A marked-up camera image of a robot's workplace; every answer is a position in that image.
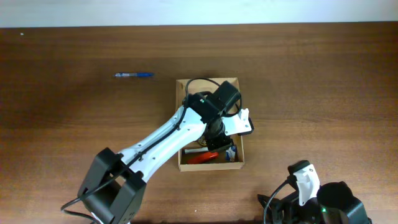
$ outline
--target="white bracket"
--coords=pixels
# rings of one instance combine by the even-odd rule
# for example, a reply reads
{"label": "white bracket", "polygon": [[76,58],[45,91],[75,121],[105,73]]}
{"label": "white bracket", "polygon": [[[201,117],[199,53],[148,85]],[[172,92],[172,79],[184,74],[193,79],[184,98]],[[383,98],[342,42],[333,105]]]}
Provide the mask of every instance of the white bracket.
{"label": "white bracket", "polygon": [[222,118],[225,126],[225,135],[245,133],[251,131],[249,122],[249,109],[241,109],[241,111],[230,118]]}
{"label": "white bracket", "polygon": [[304,206],[308,200],[317,197],[320,186],[318,174],[314,166],[310,164],[293,175],[297,178],[299,205]]}

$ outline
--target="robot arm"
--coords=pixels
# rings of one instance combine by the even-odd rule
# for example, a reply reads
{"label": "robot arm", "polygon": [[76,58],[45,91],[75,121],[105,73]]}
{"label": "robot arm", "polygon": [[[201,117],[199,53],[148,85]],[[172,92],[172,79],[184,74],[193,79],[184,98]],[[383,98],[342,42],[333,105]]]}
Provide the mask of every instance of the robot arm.
{"label": "robot arm", "polygon": [[[183,106],[145,139],[117,154],[108,148],[97,154],[77,201],[98,223],[129,223],[141,206],[150,177],[182,147],[204,136],[209,151],[222,151],[233,144],[230,135],[253,131],[248,109],[240,107],[237,113],[227,114],[239,99],[239,91],[228,82],[214,93],[188,95]],[[125,183],[119,185],[118,176]]]}

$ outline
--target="wire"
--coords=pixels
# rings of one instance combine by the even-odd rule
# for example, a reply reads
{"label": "wire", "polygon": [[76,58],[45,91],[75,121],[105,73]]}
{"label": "wire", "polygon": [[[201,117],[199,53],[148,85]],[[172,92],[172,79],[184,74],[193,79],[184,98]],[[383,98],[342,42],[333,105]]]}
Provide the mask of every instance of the wire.
{"label": "wire", "polygon": [[91,217],[89,215],[86,215],[86,214],[83,214],[80,212],[73,212],[73,211],[69,211],[69,210],[64,210],[63,212],[68,215],[74,215],[74,216],[78,216],[78,217],[87,218],[87,219],[93,221],[92,223],[100,224],[94,217]]}
{"label": "wire", "polygon": [[274,199],[275,195],[283,188],[285,187],[286,184],[289,183],[289,179],[285,180],[285,182],[283,182],[275,191],[274,193],[272,193],[272,195],[269,197],[268,202],[266,203],[266,206],[264,207],[264,213],[262,214],[262,223],[263,224],[267,224],[266,223],[266,219],[267,219],[267,209],[269,207],[269,204],[271,203],[272,199]]}
{"label": "wire", "polygon": [[189,92],[188,92],[188,86],[189,86],[189,84],[191,84],[191,82],[192,82],[192,81],[195,81],[195,80],[206,80],[206,81],[209,81],[209,82],[213,83],[213,84],[216,85],[216,86],[220,86],[220,84],[218,84],[216,81],[211,80],[211,79],[209,79],[209,78],[192,78],[192,79],[189,80],[189,81],[187,82],[187,84],[185,85],[185,97],[188,97],[188,94],[189,94]]}

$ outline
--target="white plastic part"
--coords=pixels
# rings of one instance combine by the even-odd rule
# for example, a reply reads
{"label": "white plastic part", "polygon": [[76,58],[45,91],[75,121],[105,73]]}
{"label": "white plastic part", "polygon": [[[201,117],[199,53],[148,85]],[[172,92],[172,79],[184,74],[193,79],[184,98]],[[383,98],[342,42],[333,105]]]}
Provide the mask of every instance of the white plastic part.
{"label": "white plastic part", "polygon": [[[138,152],[143,151],[146,147],[171,131],[174,125],[180,120],[182,112],[183,107],[181,106],[173,117],[158,130],[154,131],[139,143],[119,152],[123,154],[122,161],[125,164],[129,163]],[[200,138],[205,132],[205,128],[206,124],[203,124],[201,121],[201,116],[191,108],[187,108],[183,121],[180,124],[180,129],[175,130],[170,136],[146,152],[146,154],[142,156],[142,160],[133,163],[130,169],[133,172],[141,171],[144,174],[142,180],[148,182],[154,172],[178,152],[178,150]]]}
{"label": "white plastic part", "polygon": [[189,154],[189,153],[196,153],[196,152],[208,152],[209,149],[207,147],[203,147],[200,149],[184,149],[184,153]]}
{"label": "white plastic part", "polygon": [[225,135],[245,133],[251,131],[249,122],[249,109],[241,109],[241,111],[230,118],[223,117],[225,125]]}
{"label": "white plastic part", "polygon": [[317,197],[320,186],[318,174],[314,166],[310,164],[293,175],[297,178],[298,202],[300,206],[304,206],[308,200]]}

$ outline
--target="white wall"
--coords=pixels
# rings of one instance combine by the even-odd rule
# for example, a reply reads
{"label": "white wall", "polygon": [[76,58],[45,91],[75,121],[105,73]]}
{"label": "white wall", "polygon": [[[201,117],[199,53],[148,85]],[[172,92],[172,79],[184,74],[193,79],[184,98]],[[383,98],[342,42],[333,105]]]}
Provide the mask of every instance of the white wall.
{"label": "white wall", "polygon": [[397,20],[398,0],[0,0],[0,27]]}

